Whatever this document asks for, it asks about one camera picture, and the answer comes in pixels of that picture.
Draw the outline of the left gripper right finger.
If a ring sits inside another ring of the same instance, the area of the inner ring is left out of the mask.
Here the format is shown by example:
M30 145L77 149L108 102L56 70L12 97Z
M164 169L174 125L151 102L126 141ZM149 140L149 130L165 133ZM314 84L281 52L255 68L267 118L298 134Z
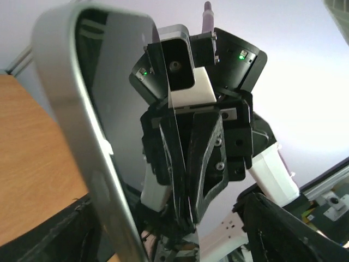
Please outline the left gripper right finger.
M261 193L234 205L253 261L348 261L348 249L320 235Z

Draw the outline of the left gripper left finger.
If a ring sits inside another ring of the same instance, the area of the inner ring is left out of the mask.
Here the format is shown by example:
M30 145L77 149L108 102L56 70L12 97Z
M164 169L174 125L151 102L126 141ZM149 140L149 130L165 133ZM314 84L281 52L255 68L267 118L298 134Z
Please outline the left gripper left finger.
M88 195L1 246L1 261L108 261L114 255Z

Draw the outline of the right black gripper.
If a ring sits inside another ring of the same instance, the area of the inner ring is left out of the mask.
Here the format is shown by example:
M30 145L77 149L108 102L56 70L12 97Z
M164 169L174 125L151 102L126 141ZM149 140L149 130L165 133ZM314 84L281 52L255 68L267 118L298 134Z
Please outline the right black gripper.
M218 111L197 112L191 124L190 116L195 111L210 107L219 108L221 114ZM167 103L161 102L151 105L141 116L143 152L158 184L168 186L171 179L176 222L183 234L187 235L195 232L194 223L200 223L211 201L226 188L228 174L230 181L241 181L245 178L245 169L252 166L252 94L224 94L215 104L177 109L179 113L188 115L179 125L179 130L184 133L182 142L189 141L191 131L188 149L189 199L177 121L175 117L165 117L168 111ZM165 172L164 151L169 175Z

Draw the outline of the black smartphone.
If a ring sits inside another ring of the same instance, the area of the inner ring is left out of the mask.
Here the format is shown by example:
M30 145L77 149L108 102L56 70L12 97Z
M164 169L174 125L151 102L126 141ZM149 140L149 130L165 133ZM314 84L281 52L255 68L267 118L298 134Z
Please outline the black smartphone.
M144 121L167 108L168 89L153 19L97 3L44 12L32 32L32 54L52 112L74 156L102 226L121 261L148 261L123 179L171 181L162 127Z

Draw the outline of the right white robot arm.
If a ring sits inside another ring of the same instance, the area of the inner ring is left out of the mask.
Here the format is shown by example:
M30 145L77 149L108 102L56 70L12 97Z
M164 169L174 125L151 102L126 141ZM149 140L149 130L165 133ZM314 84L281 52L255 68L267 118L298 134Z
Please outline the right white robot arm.
M267 55L218 28L189 36L172 26L159 34L129 75L148 104L136 214L155 237L151 261L217 261L249 244L245 221L259 216L258 195L281 207L300 195L269 124L253 110L251 91ZM209 204L247 170L256 189L240 196L209 241L196 243Z

